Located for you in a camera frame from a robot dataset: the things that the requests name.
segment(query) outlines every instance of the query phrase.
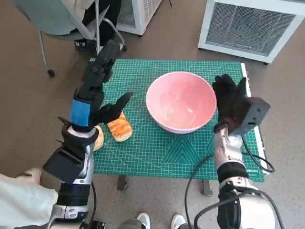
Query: table leg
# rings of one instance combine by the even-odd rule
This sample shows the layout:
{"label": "table leg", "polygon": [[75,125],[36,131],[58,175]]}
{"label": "table leg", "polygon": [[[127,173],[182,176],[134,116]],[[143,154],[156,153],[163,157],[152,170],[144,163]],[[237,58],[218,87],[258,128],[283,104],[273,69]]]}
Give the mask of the table leg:
{"label": "table leg", "polygon": [[118,179],[118,191],[125,191],[128,188],[128,183],[126,181],[126,176],[125,175],[119,175]]}
{"label": "table leg", "polygon": [[201,180],[202,182],[202,187],[203,187],[203,192],[202,194],[205,197],[210,197],[213,192],[210,190],[210,181],[209,180]]}

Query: bread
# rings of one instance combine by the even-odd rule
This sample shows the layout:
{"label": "bread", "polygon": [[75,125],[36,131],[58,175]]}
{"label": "bread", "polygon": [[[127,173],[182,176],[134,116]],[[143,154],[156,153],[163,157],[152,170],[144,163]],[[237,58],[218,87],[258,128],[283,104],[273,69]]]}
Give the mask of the bread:
{"label": "bread", "polygon": [[102,128],[98,125],[95,126],[95,128],[97,128],[99,130],[99,136],[95,140],[95,145],[94,145],[93,151],[100,149],[102,147],[102,145],[104,144],[104,134],[103,134]]}
{"label": "bread", "polygon": [[112,136],[117,142],[123,142],[132,135],[132,127],[130,126],[123,112],[118,119],[108,123],[108,127]]}

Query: blue label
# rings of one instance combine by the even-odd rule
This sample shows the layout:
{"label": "blue label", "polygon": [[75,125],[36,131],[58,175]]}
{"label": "blue label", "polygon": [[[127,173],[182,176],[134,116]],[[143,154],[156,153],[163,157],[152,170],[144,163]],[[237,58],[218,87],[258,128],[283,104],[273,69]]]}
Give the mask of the blue label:
{"label": "blue label", "polygon": [[73,124],[79,126],[89,125],[91,105],[73,99],[70,120]]}

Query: black cable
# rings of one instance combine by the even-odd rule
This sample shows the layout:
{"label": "black cable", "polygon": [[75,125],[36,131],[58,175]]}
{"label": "black cable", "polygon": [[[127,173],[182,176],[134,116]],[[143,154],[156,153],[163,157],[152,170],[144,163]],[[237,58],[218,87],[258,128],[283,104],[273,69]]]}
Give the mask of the black cable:
{"label": "black cable", "polygon": [[89,221],[88,229],[90,229],[91,226],[92,226],[93,218],[94,218],[95,211],[96,211],[96,191],[95,191],[95,187],[94,187],[93,181],[91,182],[91,186],[92,186],[92,190],[93,190],[94,205],[93,205],[93,212],[92,212],[92,215],[91,215],[91,218],[90,218],[90,221]]}
{"label": "black cable", "polygon": [[[253,155],[253,154],[251,153],[251,151],[250,151],[250,149],[249,149],[249,147],[248,147],[248,145],[247,145],[247,143],[246,143],[246,141],[245,141],[243,135],[242,135],[242,140],[243,140],[244,147],[245,147],[246,151],[248,152],[249,156],[251,157],[251,159],[253,160],[253,162],[254,162],[260,169],[262,169],[263,171],[268,172],[268,173],[274,173],[274,172],[275,172],[275,168],[273,167],[273,165],[272,165],[269,161],[267,161],[267,160],[265,160],[265,159],[263,159],[263,158],[261,158],[261,157],[259,157],[259,156]],[[266,162],[266,163],[270,166],[271,170],[262,167],[262,165],[255,159],[255,157],[256,157],[256,158],[259,158],[259,159],[261,159],[261,160],[263,160],[264,162]]]}
{"label": "black cable", "polygon": [[189,225],[189,229],[192,229],[192,226],[191,226],[191,221],[190,221],[190,217],[189,217],[189,213],[188,213],[188,210],[187,210],[187,192],[189,190],[189,187],[190,187],[190,184],[191,184],[191,181],[193,179],[193,177],[195,176],[195,174],[197,173],[197,171],[200,169],[201,166],[203,166],[205,164],[205,162],[207,160],[209,160],[210,158],[213,157],[213,154],[212,155],[208,155],[206,156],[198,165],[197,167],[195,168],[195,170],[193,171],[193,173],[191,174],[191,177],[189,179],[189,181],[187,182],[187,185],[186,185],[186,190],[185,190],[185,195],[184,195],[184,207],[185,207],[185,214],[186,214],[186,220],[187,220],[187,223]]}
{"label": "black cable", "polygon": [[281,229],[285,229],[285,227],[284,227],[284,225],[283,225],[283,221],[282,221],[281,215],[280,215],[280,212],[279,212],[279,210],[277,209],[277,206],[276,206],[276,204],[274,203],[274,201],[271,199],[271,197],[270,197],[267,193],[265,193],[265,192],[263,192],[263,191],[260,191],[260,190],[255,190],[255,189],[245,190],[245,191],[243,191],[241,194],[238,194],[238,195],[235,196],[235,197],[231,197],[231,198],[229,198],[229,199],[222,200],[222,201],[220,201],[219,203],[215,203],[215,204],[213,204],[213,205],[211,205],[211,206],[209,206],[209,207],[203,209],[203,210],[200,211],[200,212],[196,215],[196,217],[195,217],[195,220],[194,220],[194,228],[195,228],[195,229],[198,229],[198,219],[199,219],[204,213],[206,213],[206,212],[208,212],[208,211],[210,211],[210,210],[212,210],[212,209],[214,209],[214,208],[217,208],[217,207],[220,207],[220,206],[222,206],[222,205],[225,205],[225,204],[228,204],[228,203],[230,203],[230,202],[233,202],[233,201],[235,201],[236,199],[242,198],[242,197],[244,197],[244,196],[246,196],[246,195],[249,195],[249,194],[252,194],[252,193],[254,193],[254,194],[259,194],[259,195],[263,195],[263,196],[265,196],[265,197],[268,199],[268,201],[271,203],[271,205],[272,205],[272,207],[273,207],[273,209],[274,209],[274,211],[275,211],[275,213],[276,213],[277,220],[278,220],[278,222],[279,222],[279,224],[280,224]]}
{"label": "black cable", "polygon": [[[242,152],[242,154],[243,154],[243,155],[248,155],[248,156],[250,156],[249,153]],[[262,158],[262,157],[260,157],[260,156],[258,156],[258,155],[255,155],[255,154],[252,154],[252,156],[253,156],[253,157],[256,157],[256,158],[258,158],[258,159],[260,159],[260,160],[262,160],[262,161],[264,161],[264,162],[266,162],[266,164],[268,164],[268,166],[270,166],[271,168],[274,168],[273,165],[272,165],[269,161],[267,161],[265,158]]]}

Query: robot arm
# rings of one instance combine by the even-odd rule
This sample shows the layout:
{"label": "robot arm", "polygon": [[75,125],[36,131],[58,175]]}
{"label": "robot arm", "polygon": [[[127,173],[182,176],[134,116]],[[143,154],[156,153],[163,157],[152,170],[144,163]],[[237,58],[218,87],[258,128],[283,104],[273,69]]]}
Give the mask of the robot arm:
{"label": "robot arm", "polygon": [[242,136],[260,125],[270,105],[261,98],[246,98],[245,83],[243,78],[237,86],[225,74],[217,76],[213,84],[219,110],[219,122],[214,127],[219,200],[244,193],[242,198],[218,207],[217,222],[221,229],[272,229],[275,228],[273,208],[255,192],[258,189],[249,179],[241,152]]}
{"label": "robot arm", "polygon": [[[214,137],[214,164],[219,181],[219,200],[237,196],[245,190],[258,190],[242,160],[240,135],[228,135],[221,129]],[[217,222],[221,229],[272,229],[275,217],[269,201],[262,196],[247,194],[218,208]]]}
{"label": "robot arm", "polygon": [[86,229],[90,226],[83,220],[88,215],[88,197],[90,186],[93,186],[93,148],[99,133],[94,126],[117,119],[132,96],[132,93],[126,93],[116,104],[101,107],[102,83],[111,77],[119,48],[113,41],[106,44],[95,62],[85,70],[83,84],[74,94],[71,122],[59,118],[64,124],[61,131],[64,142],[43,168],[63,183],[47,229]]}

